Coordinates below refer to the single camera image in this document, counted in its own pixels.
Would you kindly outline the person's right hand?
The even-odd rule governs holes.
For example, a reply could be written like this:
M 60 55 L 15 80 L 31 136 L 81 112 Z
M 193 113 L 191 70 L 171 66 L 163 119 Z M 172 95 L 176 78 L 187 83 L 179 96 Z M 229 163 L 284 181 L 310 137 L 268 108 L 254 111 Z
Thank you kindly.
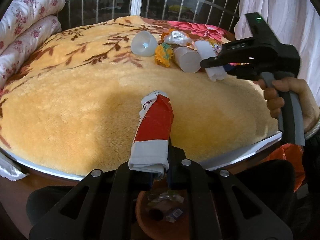
M 264 99 L 267 101 L 267 108 L 273 118 L 278 118 L 285 105 L 284 99 L 279 96 L 279 92 L 292 91 L 299 97 L 304 121 L 304 133 L 308 133 L 316 126 L 319 120 L 319 106 L 305 80 L 285 77 L 281 80 L 273 80 L 273 87 L 269 88 L 262 79 L 254 81 L 254 83 L 264 91 Z

